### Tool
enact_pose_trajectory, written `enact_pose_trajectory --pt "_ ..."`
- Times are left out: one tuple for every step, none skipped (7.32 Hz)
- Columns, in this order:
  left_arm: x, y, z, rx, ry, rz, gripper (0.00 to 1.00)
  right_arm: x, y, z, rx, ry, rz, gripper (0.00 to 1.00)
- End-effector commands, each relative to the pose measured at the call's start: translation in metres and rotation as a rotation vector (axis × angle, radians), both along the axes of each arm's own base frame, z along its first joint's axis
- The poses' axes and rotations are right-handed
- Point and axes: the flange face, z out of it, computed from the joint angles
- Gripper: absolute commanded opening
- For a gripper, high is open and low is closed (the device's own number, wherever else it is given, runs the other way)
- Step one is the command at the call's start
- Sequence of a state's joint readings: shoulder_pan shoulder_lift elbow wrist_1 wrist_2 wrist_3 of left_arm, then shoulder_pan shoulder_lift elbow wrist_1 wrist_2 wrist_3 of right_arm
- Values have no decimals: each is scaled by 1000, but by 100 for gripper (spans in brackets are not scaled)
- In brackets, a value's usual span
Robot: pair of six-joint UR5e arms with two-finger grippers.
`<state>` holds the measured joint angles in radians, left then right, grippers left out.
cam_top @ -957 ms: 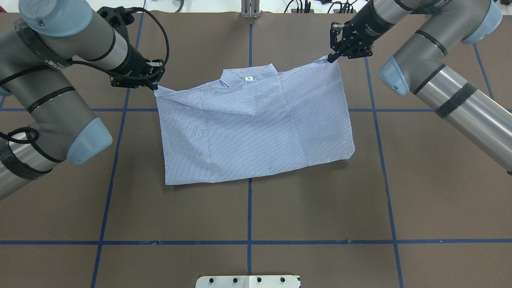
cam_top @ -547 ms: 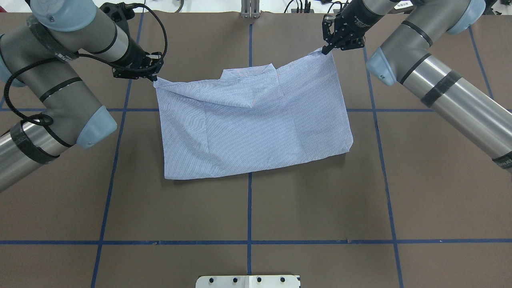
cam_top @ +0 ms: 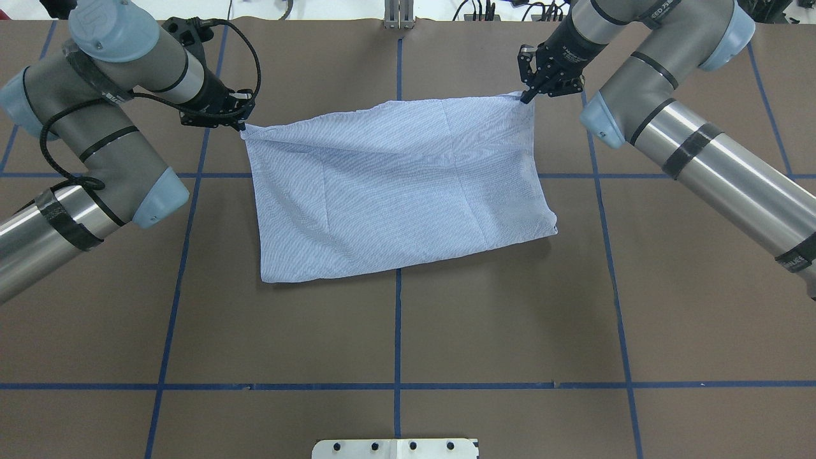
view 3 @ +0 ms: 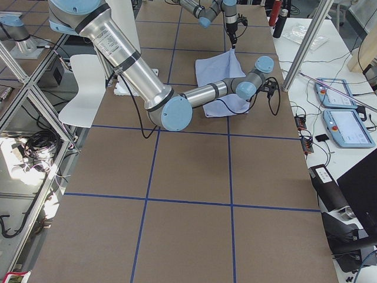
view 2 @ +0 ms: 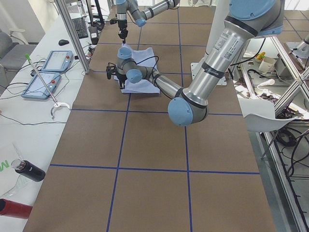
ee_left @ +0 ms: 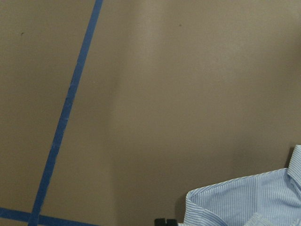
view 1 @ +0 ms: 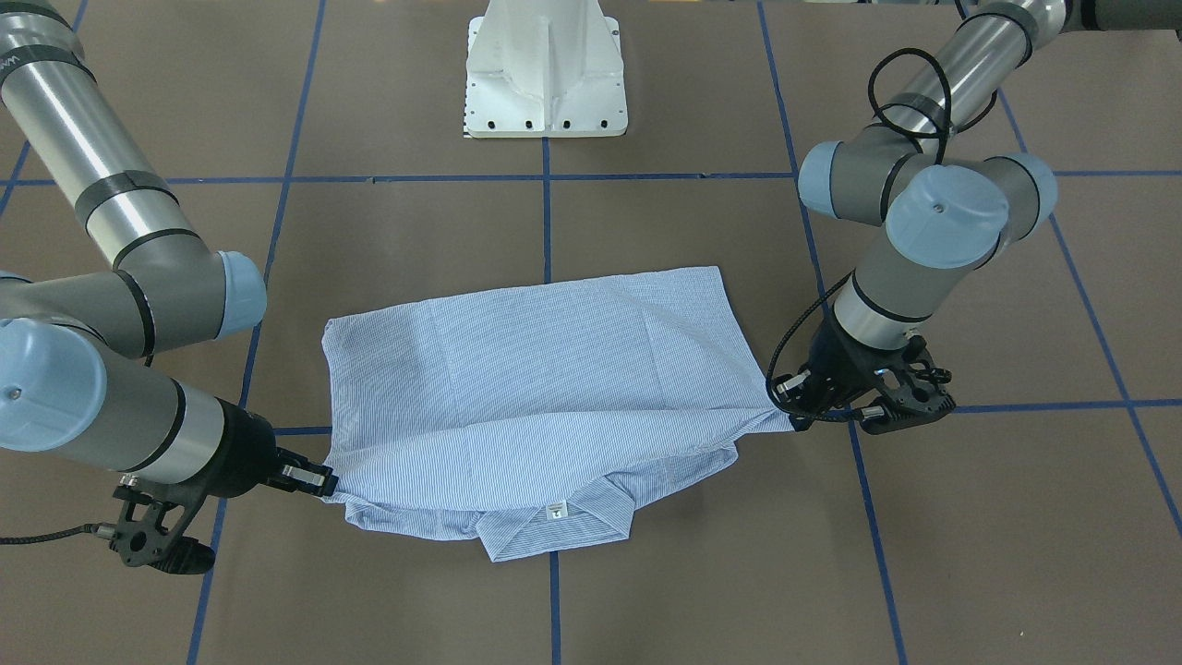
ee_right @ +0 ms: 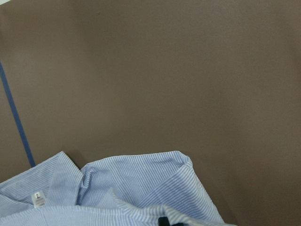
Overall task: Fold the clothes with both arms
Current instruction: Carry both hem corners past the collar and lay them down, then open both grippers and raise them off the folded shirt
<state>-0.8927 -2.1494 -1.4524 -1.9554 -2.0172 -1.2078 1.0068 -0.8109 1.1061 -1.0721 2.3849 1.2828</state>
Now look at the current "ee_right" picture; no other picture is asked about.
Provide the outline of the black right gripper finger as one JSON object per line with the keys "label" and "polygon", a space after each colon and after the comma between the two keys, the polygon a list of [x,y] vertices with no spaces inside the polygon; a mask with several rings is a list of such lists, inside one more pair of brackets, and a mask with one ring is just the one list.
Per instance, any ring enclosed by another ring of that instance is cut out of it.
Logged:
{"label": "black right gripper finger", "polygon": [[159,217],[158,218],[158,226],[169,226],[168,217]]}

